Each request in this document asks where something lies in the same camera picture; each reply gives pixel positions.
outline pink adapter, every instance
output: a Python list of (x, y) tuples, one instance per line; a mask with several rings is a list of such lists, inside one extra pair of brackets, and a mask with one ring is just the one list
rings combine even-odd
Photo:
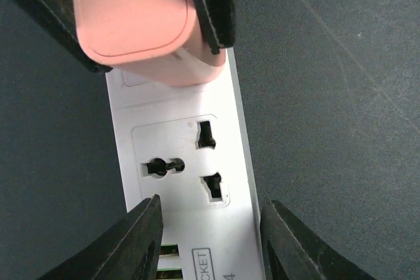
[(172, 86), (210, 82), (226, 50), (213, 55), (192, 0), (73, 0), (85, 54)]

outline power strip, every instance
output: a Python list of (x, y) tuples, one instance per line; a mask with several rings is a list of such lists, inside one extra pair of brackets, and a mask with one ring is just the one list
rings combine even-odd
[(233, 49), (222, 74), (206, 85), (166, 87), (118, 69), (106, 78), (127, 210), (161, 197), (156, 279), (263, 280)]

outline black table surface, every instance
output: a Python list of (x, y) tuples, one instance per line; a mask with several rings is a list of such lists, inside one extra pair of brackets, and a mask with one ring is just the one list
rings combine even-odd
[(260, 200), (378, 279), (420, 279), (420, 0), (236, 0)]
[[(260, 199), (378, 279), (420, 279), (419, 0), (236, 0)], [(0, 0), (0, 279), (125, 212), (106, 83)]]

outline number 4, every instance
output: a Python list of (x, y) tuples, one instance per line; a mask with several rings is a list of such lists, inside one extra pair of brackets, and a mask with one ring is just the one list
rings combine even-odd
[(236, 277), (236, 275), (230, 274), (230, 275), (224, 275), (223, 276), (226, 280), (235, 280), (234, 277)]

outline usb port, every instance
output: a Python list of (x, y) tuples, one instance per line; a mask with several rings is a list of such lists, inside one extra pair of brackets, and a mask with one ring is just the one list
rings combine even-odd
[(182, 269), (158, 270), (156, 280), (179, 280), (183, 279)]
[(160, 246), (160, 257), (179, 256), (179, 249), (177, 244)]

